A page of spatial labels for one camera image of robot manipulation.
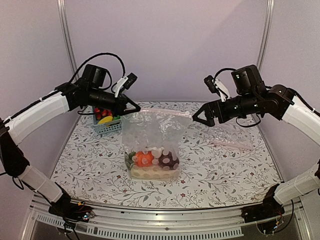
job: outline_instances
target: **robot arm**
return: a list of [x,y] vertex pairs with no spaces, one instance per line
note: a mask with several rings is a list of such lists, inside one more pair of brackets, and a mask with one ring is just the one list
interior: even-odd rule
[[[131,73],[122,77],[116,84],[117,95],[105,92],[102,87],[107,70],[94,65],[86,65],[83,75],[75,83],[64,83],[45,99],[32,104],[14,118],[0,119],[0,159],[6,174],[19,178],[26,186],[40,193],[51,204],[49,212],[67,219],[87,221],[93,215],[77,212],[77,205],[71,203],[71,197],[63,188],[47,178],[35,167],[30,166],[18,148],[30,133],[58,115],[72,111],[77,107],[95,106],[111,110],[114,115],[126,115],[140,111],[140,107],[122,94],[137,80]],[[130,103],[135,108],[128,109]],[[81,212],[90,212],[89,206],[79,206]]]
[[[236,97],[225,101],[205,103],[193,116],[193,120],[209,127],[225,123],[232,118],[245,118],[249,114],[271,114],[278,120],[293,125],[320,145],[320,115],[293,89],[283,85],[268,87],[262,81],[255,65],[246,66],[231,73],[237,88]],[[207,77],[204,82],[210,89]],[[206,119],[200,118],[204,112]],[[246,222],[276,216],[284,212],[282,205],[298,196],[320,188],[320,162],[296,178],[270,188],[263,203],[244,207],[242,216]]]

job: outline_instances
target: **plastic bag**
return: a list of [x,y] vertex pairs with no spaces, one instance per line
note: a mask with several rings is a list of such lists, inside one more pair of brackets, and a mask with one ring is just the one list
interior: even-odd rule
[[191,123],[190,113],[143,108],[122,117],[124,160],[138,179],[177,178],[180,173],[178,143]]
[[254,149],[248,129],[238,126],[235,119],[223,124],[217,123],[210,129],[209,136],[212,144],[245,150]]

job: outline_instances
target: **table surface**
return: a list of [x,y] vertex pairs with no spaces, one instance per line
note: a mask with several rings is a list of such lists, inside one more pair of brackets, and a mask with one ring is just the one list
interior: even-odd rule
[[[139,103],[144,108],[191,113],[202,104]],[[241,123],[249,125],[253,119]],[[268,188],[280,182],[257,127],[226,123],[238,141],[250,142],[253,149],[247,150],[213,144],[214,128],[193,122],[179,142],[179,178],[158,181],[130,178],[121,131],[98,135],[92,124],[92,116],[80,118],[51,177],[75,199],[160,209],[228,207],[261,202]]]

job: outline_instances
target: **white wall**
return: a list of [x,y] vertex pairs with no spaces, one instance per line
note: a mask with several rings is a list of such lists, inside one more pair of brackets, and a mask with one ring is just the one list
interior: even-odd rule
[[[10,0],[0,7],[0,117],[14,114],[72,72],[62,37],[56,1]],[[27,159],[49,175],[76,113],[50,121],[20,145]],[[9,176],[0,177],[0,238],[17,240],[32,199]]]
[[[138,81],[133,100],[215,100],[203,79],[225,67],[255,63],[267,1],[256,0],[68,0],[65,2],[75,58],[113,52]],[[92,61],[117,81],[117,60]],[[235,94],[229,72],[222,74]]]
[[[275,1],[270,38],[261,75],[266,85],[297,90],[320,110],[320,1]],[[294,127],[266,116],[260,124],[285,180],[309,169],[320,147]],[[320,239],[320,197],[302,198],[314,239]]]

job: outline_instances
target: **blue basket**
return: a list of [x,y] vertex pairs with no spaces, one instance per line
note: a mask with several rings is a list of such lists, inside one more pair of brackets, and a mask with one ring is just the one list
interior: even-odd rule
[[92,127],[94,128],[96,133],[99,135],[112,133],[112,132],[121,130],[121,128],[122,128],[121,118],[118,120],[107,122],[107,123],[98,124],[99,121],[96,119],[96,116],[92,115],[92,117],[93,117]]

